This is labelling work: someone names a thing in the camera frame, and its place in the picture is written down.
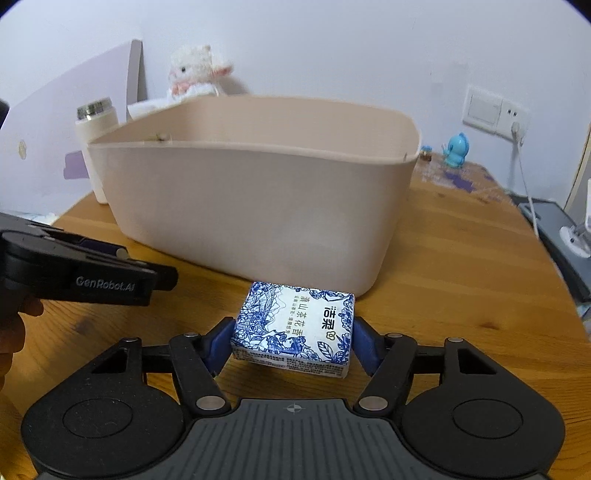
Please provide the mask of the person left hand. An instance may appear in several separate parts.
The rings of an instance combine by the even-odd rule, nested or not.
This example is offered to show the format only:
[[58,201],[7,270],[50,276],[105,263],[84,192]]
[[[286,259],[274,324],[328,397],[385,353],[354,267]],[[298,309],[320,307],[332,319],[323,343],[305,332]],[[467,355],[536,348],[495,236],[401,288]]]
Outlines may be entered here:
[[21,351],[25,342],[25,325],[21,313],[32,317],[40,316],[44,311],[42,302],[34,297],[27,297],[18,313],[1,319],[0,337],[0,386],[4,387],[5,377],[11,369],[13,356]]

